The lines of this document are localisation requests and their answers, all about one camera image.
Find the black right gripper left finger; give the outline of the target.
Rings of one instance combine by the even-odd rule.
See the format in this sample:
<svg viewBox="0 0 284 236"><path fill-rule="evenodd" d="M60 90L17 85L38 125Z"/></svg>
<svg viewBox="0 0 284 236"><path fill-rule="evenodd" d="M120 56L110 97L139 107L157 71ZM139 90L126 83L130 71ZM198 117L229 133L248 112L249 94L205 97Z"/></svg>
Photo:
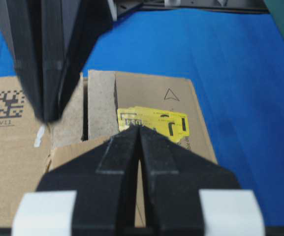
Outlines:
<svg viewBox="0 0 284 236"><path fill-rule="evenodd" d="M74 236L122 236L135 217L139 127L46 173L36 191L76 191Z"/></svg>

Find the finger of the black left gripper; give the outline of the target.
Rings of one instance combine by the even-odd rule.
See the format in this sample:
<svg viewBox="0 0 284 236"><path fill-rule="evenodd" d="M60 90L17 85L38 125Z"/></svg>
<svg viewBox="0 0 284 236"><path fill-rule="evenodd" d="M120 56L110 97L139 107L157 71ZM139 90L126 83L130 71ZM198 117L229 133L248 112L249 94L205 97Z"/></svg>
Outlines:
<svg viewBox="0 0 284 236"><path fill-rule="evenodd" d="M43 121L58 121L98 38L111 29L106 0L43 0Z"/></svg>
<svg viewBox="0 0 284 236"><path fill-rule="evenodd" d="M0 30L34 114L44 122L41 1L0 0Z"/></svg>

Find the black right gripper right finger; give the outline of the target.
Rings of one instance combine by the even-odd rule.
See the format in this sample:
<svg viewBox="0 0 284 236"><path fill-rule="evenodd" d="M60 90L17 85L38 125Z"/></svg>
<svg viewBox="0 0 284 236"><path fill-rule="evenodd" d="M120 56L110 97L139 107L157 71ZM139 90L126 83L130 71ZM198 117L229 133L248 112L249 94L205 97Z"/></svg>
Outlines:
<svg viewBox="0 0 284 236"><path fill-rule="evenodd" d="M202 236L200 189L239 189L234 173L146 127L139 128L147 223L157 236Z"/></svg>

